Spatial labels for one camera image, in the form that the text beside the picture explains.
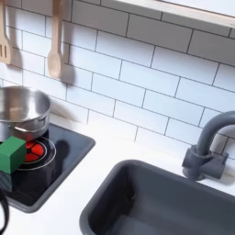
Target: white countertop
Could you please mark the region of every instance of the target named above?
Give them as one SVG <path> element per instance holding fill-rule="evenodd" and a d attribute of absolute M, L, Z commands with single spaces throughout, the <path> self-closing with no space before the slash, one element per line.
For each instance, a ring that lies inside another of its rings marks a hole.
<path fill-rule="evenodd" d="M 50 122 L 83 133 L 96 141 L 94 148 L 78 164 L 42 208 L 26 214 L 10 208 L 5 235 L 80 235 L 79 217 L 97 188 L 118 162 L 136 159 L 182 174 L 182 160 L 151 151 L 134 143 L 102 136 L 95 130 L 55 115 Z M 224 176 L 223 183 L 204 180 L 204 185 L 235 195 L 235 179 Z"/>

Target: stainless steel pot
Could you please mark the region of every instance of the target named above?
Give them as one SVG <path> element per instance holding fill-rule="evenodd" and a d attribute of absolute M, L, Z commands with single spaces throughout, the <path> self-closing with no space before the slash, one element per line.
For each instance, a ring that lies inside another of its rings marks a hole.
<path fill-rule="evenodd" d="M 50 98 L 33 88 L 0 88 L 0 141 L 10 136 L 30 141 L 48 129 Z"/>

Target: green toy block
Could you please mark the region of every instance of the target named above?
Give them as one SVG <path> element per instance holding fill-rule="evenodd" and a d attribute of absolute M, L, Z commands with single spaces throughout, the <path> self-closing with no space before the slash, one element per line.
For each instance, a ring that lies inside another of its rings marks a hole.
<path fill-rule="evenodd" d="M 10 137 L 0 145 L 0 171 L 13 173 L 26 160 L 26 142 Z"/>

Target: gray faucet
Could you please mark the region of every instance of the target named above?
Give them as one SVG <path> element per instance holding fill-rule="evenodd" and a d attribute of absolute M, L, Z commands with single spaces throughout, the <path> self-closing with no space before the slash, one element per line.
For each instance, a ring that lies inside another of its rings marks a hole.
<path fill-rule="evenodd" d="M 187 150 L 183 161 L 183 173 L 190 180 L 200 181 L 206 175 L 220 179 L 225 169 L 229 155 L 215 157 L 210 146 L 217 132 L 229 125 L 235 125 L 235 111 L 230 111 L 213 117 L 202 130 L 197 145 Z"/>

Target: wooden spatula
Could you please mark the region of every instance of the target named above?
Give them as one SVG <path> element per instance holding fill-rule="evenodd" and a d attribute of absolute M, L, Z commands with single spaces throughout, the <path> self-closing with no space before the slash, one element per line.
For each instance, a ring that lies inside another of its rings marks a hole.
<path fill-rule="evenodd" d="M 0 0 L 0 62 L 11 62 L 12 45 L 6 35 L 6 7 L 5 0 Z"/>
<path fill-rule="evenodd" d="M 48 70 L 53 78 L 62 76 L 62 12 L 63 0 L 53 0 L 52 12 L 52 41 L 51 50 L 48 56 Z"/>

